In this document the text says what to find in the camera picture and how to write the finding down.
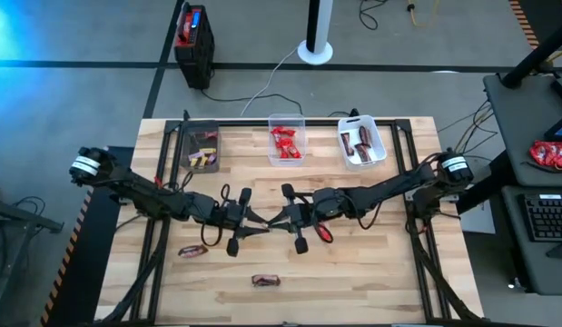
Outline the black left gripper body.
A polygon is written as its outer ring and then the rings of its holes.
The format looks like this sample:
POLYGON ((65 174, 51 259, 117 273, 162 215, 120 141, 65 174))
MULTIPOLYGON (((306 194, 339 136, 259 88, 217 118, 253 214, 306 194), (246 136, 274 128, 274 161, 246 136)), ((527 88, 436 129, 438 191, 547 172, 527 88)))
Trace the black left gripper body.
POLYGON ((240 250, 240 240, 250 234, 249 228, 243 226, 245 214, 251 199, 251 189, 243 188, 238 200, 230 199, 230 186, 221 189, 222 204, 218 210, 219 219, 217 226, 220 229, 232 231, 232 237, 228 240, 226 252, 231 257, 236 257, 240 250))

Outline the grey plastic bin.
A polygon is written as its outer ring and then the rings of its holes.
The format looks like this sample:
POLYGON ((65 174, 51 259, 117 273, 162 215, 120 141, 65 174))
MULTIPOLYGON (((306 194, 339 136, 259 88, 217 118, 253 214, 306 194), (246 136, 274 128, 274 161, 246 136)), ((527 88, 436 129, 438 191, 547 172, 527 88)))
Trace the grey plastic bin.
POLYGON ((220 125, 214 120, 206 121, 187 121, 184 124, 183 145, 181 152, 180 166, 193 173, 217 173, 220 170, 220 125), (217 138, 204 138, 204 132, 218 131, 217 138), (196 167, 190 166, 189 154, 200 152, 201 148, 216 148, 217 159, 214 163, 200 167, 200 161, 196 167))

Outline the clear plastic bin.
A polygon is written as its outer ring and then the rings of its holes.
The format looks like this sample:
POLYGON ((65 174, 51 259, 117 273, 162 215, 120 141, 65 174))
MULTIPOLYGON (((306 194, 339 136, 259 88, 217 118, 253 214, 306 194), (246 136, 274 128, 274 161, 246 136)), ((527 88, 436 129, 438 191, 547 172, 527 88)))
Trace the clear plastic bin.
POLYGON ((268 159, 272 166, 276 167, 294 167, 301 166, 305 161, 307 154, 307 136, 306 136, 306 124, 305 118, 301 114, 272 114, 268 118, 268 129, 269 129, 269 149, 268 149, 268 159), (272 129, 275 127, 283 126, 287 129, 295 130, 296 133, 293 137, 288 137, 285 135, 273 135, 271 133, 272 129), (289 155, 288 159, 280 159, 277 147, 278 141, 281 138, 291 138, 294 143, 294 148, 296 148, 301 153, 301 159, 295 159, 289 155))

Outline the grey side desk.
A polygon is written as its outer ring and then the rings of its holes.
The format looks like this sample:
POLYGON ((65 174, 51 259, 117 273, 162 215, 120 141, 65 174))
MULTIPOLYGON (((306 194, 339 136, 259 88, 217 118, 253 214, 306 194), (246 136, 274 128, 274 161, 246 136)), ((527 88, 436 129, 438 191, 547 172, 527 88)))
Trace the grey side desk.
POLYGON ((552 90, 550 76, 530 76, 513 89, 496 75, 483 78, 505 150, 494 160, 491 172, 498 181, 499 208, 504 214, 503 234, 511 243, 515 277, 527 292, 562 295, 562 259, 547 253, 556 242, 534 242, 527 230, 523 197, 562 196, 562 173, 547 173, 529 166, 529 148, 544 138, 562 119, 562 100, 552 90))

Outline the black red equipment case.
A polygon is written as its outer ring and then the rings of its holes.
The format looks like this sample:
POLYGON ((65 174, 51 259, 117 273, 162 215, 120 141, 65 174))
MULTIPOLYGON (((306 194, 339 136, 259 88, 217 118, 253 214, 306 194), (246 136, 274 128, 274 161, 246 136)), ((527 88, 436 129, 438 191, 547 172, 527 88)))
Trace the black red equipment case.
POLYGON ((185 2, 177 21, 173 54, 190 88, 210 87, 214 51, 214 37, 205 6, 185 2))

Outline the red candy bag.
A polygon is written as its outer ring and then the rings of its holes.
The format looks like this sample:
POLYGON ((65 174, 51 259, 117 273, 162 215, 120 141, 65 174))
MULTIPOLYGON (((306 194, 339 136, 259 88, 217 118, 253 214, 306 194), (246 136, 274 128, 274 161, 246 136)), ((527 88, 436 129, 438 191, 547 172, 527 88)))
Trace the red candy bag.
POLYGON ((529 154, 539 166, 562 172, 562 142, 535 141, 529 154))

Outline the black keyboard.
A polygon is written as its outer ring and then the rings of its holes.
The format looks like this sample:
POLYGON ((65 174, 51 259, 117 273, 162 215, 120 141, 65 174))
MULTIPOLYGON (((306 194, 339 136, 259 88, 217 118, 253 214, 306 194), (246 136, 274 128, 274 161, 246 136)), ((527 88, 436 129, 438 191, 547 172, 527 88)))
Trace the black keyboard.
POLYGON ((530 239, 562 243, 562 194, 523 194, 519 200, 530 239))

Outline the white black pole stand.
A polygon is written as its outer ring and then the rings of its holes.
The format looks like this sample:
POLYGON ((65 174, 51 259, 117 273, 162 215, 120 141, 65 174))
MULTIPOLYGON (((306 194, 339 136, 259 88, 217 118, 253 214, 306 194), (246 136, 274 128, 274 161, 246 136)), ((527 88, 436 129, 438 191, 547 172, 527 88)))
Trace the white black pole stand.
POLYGON ((297 49, 299 58, 311 65, 322 65, 333 56, 329 31, 333 0, 310 0, 306 38, 297 49))

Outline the black slanted pole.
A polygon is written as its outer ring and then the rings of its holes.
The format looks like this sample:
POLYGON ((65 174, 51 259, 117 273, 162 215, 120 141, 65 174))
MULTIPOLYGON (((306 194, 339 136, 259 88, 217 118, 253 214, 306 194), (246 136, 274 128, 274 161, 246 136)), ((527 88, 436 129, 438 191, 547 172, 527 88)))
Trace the black slanted pole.
POLYGON ((521 81, 533 70, 545 62, 562 46, 562 25, 529 55, 527 55, 513 70, 504 75, 500 81, 506 88, 516 88, 521 81))

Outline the black aluminium table frame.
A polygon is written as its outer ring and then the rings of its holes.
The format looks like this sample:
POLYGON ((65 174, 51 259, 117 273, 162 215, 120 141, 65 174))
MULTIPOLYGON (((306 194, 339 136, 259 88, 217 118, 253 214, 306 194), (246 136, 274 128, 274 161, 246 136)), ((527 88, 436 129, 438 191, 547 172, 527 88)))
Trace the black aluminium table frame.
MULTIPOLYGON (((412 118, 410 124, 410 132, 404 133, 391 119, 381 119, 387 158, 354 172, 345 166, 333 119, 306 123, 307 154, 303 165, 295 167, 269 162, 266 120, 232 120, 221 128, 220 170, 194 176, 189 189, 219 198, 224 185, 231 187, 231 197, 250 188, 253 211, 271 219, 286 203, 281 193, 285 183, 298 192, 372 185, 439 150, 431 118, 412 118)), ((173 325, 423 322, 406 217, 403 198, 395 197, 359 222, 331 221, 333 243, 305 231, 305 254, 296 253, 291 234, 275 231, 242 240, 236 257, 225 251, 229 232, 171 222, 159 298, 153 301, 152 289, 145 288, 141 315, 153 314, 157 323, 173 325), (208 248, 206 254, 178 256, 183 247, 200 244, 208 248), (281 284, 254 287, 255 274, 278 275, 281 284)))

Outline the black hazard-striped base plate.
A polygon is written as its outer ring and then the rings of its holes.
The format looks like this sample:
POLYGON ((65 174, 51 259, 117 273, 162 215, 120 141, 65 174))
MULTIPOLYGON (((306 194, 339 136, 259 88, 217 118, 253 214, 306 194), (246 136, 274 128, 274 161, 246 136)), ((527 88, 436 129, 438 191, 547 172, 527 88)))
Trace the black hazard-striped base plate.
POLYGON ((106 188, 85 189, 80 212, 52 282, 40 327, 90 323, 103 287, 120 205, 106 188))

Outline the white plastic bin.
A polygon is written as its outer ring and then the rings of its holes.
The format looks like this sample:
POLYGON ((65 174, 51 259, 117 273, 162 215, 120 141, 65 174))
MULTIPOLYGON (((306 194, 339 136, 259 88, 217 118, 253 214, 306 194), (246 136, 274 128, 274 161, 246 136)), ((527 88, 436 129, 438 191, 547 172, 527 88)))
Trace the white plastic bin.
POLYGON ((345 166, 351 171, 358 171, 361 169, 369 169, 378 165, 381 161, 387 158, 387 153, 383 142, 380 137, 378 126, 375 120, 369 115, 360 115, 356 117, 342 118, 338 121, 338 142, 340 149, 343 153, 345 166), (373 161, 370 163, 363 163, 355 149, 356 144, 360 144, 359 128, 365 126, 370 131, 370 141, 372 148, 373 161), (348 157, 343 148, 343 142, 340 138, 341 133, 350 134, 350 147, 354 150, 355 154, 348 157))

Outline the black floor stand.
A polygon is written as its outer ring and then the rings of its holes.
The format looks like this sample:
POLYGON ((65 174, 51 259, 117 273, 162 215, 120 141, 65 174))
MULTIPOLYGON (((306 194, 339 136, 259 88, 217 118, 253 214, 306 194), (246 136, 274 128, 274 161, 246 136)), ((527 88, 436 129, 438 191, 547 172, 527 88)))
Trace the black floor stand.
POLYGON ((5 277, 10 265, 8 254, 7 227, 30 227, 30 238, 33 239, 43 230, 59 233, 64 224, 43 216, 46 202, 43 198, 30 195, 8 204, 0 199, 0 281, 5 277))

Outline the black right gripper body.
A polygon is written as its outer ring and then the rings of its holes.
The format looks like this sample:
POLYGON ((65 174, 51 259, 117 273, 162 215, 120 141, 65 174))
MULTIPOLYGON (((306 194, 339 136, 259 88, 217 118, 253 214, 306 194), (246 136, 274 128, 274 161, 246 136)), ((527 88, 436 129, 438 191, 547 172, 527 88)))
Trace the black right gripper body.
POLYGON ((284 212, 289 217, 287 231, 294 235, 296 253, 304 254, 309 250, 309 245, 305 237, 302 235, 302 229, 305 227, 305 214, 308 213, 309 210, 305 203, 296 202, 301 194, 296 193, 291 184, 283 184, 281 186, 281 191, 288 201, 288 204, 284 207, 284 212))

